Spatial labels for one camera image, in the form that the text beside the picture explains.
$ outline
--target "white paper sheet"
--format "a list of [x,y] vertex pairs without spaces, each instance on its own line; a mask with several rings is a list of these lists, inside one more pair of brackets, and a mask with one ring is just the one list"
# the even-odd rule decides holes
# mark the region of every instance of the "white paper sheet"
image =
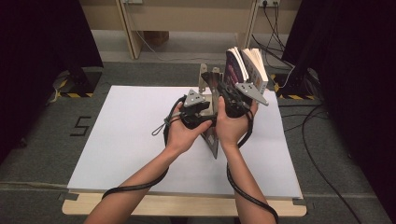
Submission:
[[[163,132],[151,133],[175,101],[191,88],[113,86],[68,184],[69,189],[114,188],[164,148]],[[269,106],[260,105],[253,134],[240,149],[262,192],[268,197],[301,197],[300,186],[283,133],[276,96],[265,91]],[[226,158],[219,147],[215,160],[204,139],[170,167],[150,191],[233,194]]]

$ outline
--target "black curtain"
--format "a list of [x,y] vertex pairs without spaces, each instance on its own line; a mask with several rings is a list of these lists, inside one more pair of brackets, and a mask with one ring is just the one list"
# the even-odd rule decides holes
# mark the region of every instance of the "black curtain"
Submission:
[[[396,223],[396,2],[333,1],[339,6],[328,26],[316,22],[320,2],[303,0],[285,57],[297,62],[306,46],[319,44],[309,67],[353,159]],[[306,41],[318,27],[325,38]]]
[[0,162],[28,134],[65,70],[103,67],[78,0],[0,3]]

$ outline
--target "open book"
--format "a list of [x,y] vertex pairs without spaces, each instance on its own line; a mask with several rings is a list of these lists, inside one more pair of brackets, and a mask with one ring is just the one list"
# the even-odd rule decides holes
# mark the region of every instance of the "open book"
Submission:
[[259,49],[238,49],[235,47],[226,51],[226,57],[224,82],[233,85],[251,82],[260,94],[264,94],[268,76]]

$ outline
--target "person's left hand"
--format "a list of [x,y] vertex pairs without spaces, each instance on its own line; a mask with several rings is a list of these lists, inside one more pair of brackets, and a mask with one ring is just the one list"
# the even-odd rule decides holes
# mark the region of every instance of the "person's left hand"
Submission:
[[[182,103],[178,104],[174,110],[174,114],[177,113],[182,106]],[[189,150],[194,143],[195,139],[204,131],[206,131],[212,124],[212,120],[207,120],[201,123],[195,129],[188,129],[184,126],[179,116],[171,119],[171,126],[168,134],[168,142],[166,145],[167,149],[175,150],[177,155],[182,154]]]

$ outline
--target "finger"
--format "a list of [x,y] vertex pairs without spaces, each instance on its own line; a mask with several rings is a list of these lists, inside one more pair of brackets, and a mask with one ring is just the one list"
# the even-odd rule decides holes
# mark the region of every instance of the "finger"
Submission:
[[180,111],[180,108],[181,108],[182,106],[183,106],[183,104],[182,104],[181,102],[179,102],[179,103],[176,105],[175,109],[174,109],[174,113]]
[[225,113],[225,102],[222,96],[219,97],[218,116],[220,117],[227,116],[227,114]]
[[199,135],[210,128],[210,125],[212,125],[212,120],[207,120],[196,127],[194,131],[197,133],[197,135]]
[[258,106],[257,102],[255,100],[253,100],[251,102],[251,106],[250,106],[250,111],[251,111],[251,113],[253,113],[253,116],[256,115],[257,110],[259,110],[259,106]]

